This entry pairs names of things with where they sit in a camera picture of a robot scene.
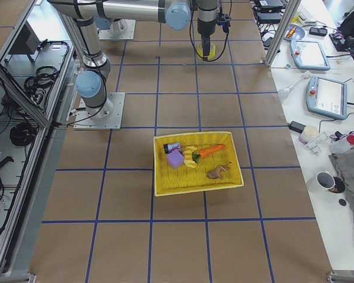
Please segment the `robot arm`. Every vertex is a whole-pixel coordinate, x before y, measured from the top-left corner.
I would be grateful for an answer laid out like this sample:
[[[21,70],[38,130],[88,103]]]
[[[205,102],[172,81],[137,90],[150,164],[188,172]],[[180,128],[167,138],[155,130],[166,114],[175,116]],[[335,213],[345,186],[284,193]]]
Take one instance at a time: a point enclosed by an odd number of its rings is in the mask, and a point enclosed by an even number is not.
[[[64,26],[75,47],[81,49],[84,70],[75,82],[85,109],[82,119],[74,125],[81,128],[114,129],[116,118],[121,118],[123,107],[114,99],[122,93],[108,93],[106,81],[110,73],[110,60],[103,52],[95,19],[131,19],[166,23],[181,30],[198,13],[198,33],[201,49],[197,52],[204,61],[212,61],[215,54],[210,36],[219,23],[218,1],[50,1],[65,18]]]

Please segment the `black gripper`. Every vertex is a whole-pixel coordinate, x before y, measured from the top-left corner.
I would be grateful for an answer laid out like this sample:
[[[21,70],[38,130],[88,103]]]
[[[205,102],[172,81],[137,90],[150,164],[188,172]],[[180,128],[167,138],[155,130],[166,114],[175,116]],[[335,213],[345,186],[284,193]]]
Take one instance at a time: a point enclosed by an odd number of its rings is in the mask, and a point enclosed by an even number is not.
[[[206,22],[198,18],[198,33],[201,35],[202,59],[204,61],[207,61],[209,57],[210,36],[215,32],[216,24],[217,19]]]

